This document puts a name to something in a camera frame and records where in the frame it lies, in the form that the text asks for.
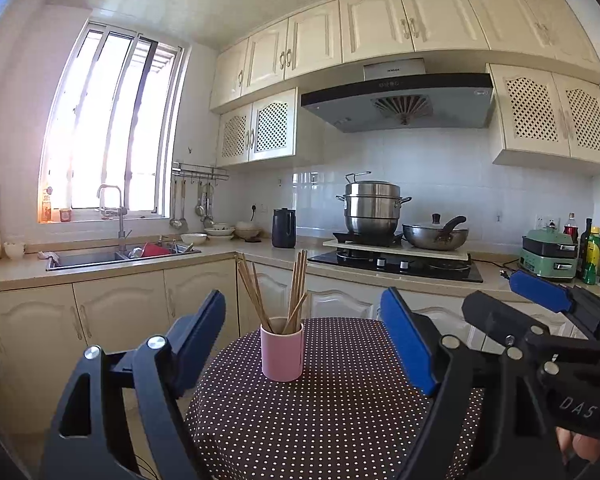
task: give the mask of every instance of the lattice panel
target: lattice panel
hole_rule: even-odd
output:
[[[584,90],[567,90],[578,146],[600,152],[600,107]]]
[[[275,150],[286,146],[287,103],[271,103],[258,112],[256,152]]]
[[[507,81],[507,91],[511,97],[516,135],[523,139],[558,142],[554,109],[546,86],[519,77]]]
[[[224,124],[224,140],[222,141],[222,157],[243,155],[247,139],[247,117],[235,116]]]

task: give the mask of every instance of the kitchen faucet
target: kitchen faucet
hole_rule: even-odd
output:
[[[118,250],[126,251],[126,244],[125,244],[126,234],[125,234],[125,220],[124,220],[124,215],[126,214],[126,208],[122,205],[122,190],[118,186],[111,186],[109,184],[100,184],[100,187],[98,188],[98,192],[96,193],[96,197],[100,198],[100,192],[106,187],[112,187],[114,189],[117,189],[118,193],[120,195],[120,207],[118,208],[118,217],[120,218],[120,227],[119,227],[119,231],[118,231]]]

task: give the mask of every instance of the brown tablecloth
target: brown tablecloth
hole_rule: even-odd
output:
[[[186,416],[217,479],[390,479],[430,407],[405,376],[382,322],[304,321],[304,370],[291,383],[261,371],[260,333],[220,352]],[[448,478],[463,475],[481,394],[474,390]]]

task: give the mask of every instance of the window frame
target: window frame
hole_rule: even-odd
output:
[[[125,163],[125,184],[123,188],[123,205],[128,209],[128,201],[129,201],[129,185],[131,179],[130,172],[130,156],[131,156],[131,145],[133,141],[134,131],[136,128],[136,124],[138,122],[138,110],[141,104],[141,96],[144,91],[144,84],[146,82],[146,78],[148,76],[148,72],[151,68],[151,62],[153,61],[155,51],[159,44],[163,44],[168,46],[170,49],[173,49],[175,52],[173,68],[171,69],[170,81],[167,90],[167,98],[165,99],[164,109],[162,112],[162,124],[160,128],[160,136],[158,138],[158,153],[156,160],[156,168],[155,168],[155,188],[154,188],[154,208],[152,210],[128,210],[128,213],[125,215],[127,219],[147,219],[147,218],[166,218],[170,211],[167,211],[168,205],[165,203],[165,196],[168,193],[168,190],[165,189],[167,186],[169,179],[166,176],[166,172],[170,171],[170,161],[172,159],[173,153],[169,153],[169,149],[173,149],[173,137],[175,134],[175,123],[176,123],[176,114],[178,104],[180,102],[180,97],[182,94],[182,76],[185,63],[185,54],[186,48],[181,46],[179,41],[173,41],[171,38],[167,38],[166,41],[161,41],[159,34],[149,33],[146,34],[143,31],[135,31],[130,30],[128,28],[120,27],[117,25],[111,25],[109,23],[100,22],[97,20],[89,20],[83,30],[80,33],[80,36],[76,39],[74,44],[74,48],[72,49],[71,56],[67,60],[67,63],[62,72],[62,77],[60,83],[58,85],[58,89],[56,91],[56,95],[54,97],[54,102],[51,107],[51,112],[49,114],[49,118],[46,125],[45,131],[45,141],[43,143],[43,151],[42,151],[42,161],[40,167],[40,177],[39,177],[39,188],[43,185],[43,179],[48,174],[48,145],[47,145],[47,133],[50,130],[51,124],[53,120],[55,120],[56,116],[56,105],[58,104],[59,97],[64,93],[64,89],[67,84],[67,75],[69,70],[71,69],[75,59],[80,54],[82,47],[84,46],[84,41],[87,35],[91,31],[101,32],[102,36],[98,43],[96,50],[94,51],[93,59],[91,60],[91,65],[88,70],[87,77],[84,81],[84,86],[82,88],[82,92],[80,94],[80,99],[78,104],[75,107],[75,121],[74,121],[74,130],[75,126],[78,123],[80,118],[80,112],[82,109],[82,105],[84,104],[84,99],[86,96],[86,90],[89,86],[89,82],[91,76],[93,75],[93,69],[97,60],[100,57],[100,53],[104,47],[105,42],[107,41],[107,37],[109,34],[119,34],[120,36],[125,36],[131,39],[129,44],[127,54],[125,56],[125,61],[120,69],[120,74],[118,75],[118,79],[116,81],[116,89],[114,91],[114,96],[111,104],[111,114],[109,117],[109,124],[107,125],[107,135],[106,135],[106,143],[105,143],[105,151],[102,160],[102,169],[101,169],[101,180],[104,180],[106,177],[106,167],[107,167],[107,157],[108,157],[108,146],[110,143],[111,129],[112,124],[116,112],[116,106],[118,104],[118,99],[120,97],[120,89],[121,83],[126,74],[126,70],[128,69],[133,52],[138,44],[138,41],[143,40],[150,43],[150,50],[145,60],[145,66],[142,71],[142,77],[138,86],[138,93],[136,94],[136,100],[134,102],[134,110],[132,114],[132,121],[129,128],[129,145],[126,151],[126,163]],[[72,171],[73,162],[70,160],[69,170]],[[66,202],[71,205],[72,198],[72,179],[68,178],[68,184],[66,188]],[[73,220],[74,221],[96,221],[102,220],[106,221],[102,218],[104,210],[104,193],[101,194],[100,197],[100,209],[98,208],[73,208],[71,206]],[[40,211],[38,212],[38,221],[40,221]]]

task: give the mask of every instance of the green electric cooker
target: green electric cooker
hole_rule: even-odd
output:
[[[571,280],[576,275],[578,247],[554,227],[533,229],[522,237],[519,263],[542,278]]]

